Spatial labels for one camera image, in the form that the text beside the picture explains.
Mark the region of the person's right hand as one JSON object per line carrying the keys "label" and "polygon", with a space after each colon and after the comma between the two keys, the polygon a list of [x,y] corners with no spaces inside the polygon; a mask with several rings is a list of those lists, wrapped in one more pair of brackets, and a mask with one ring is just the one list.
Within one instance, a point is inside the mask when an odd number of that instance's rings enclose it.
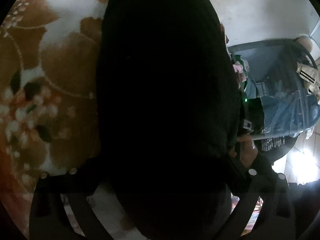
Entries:
{"label": "person's right hand", "polygon": [[250,135],[242,135],[237,140],[240,143],[240,161],[245,168],[250,168],[258,155],[258,149]]}

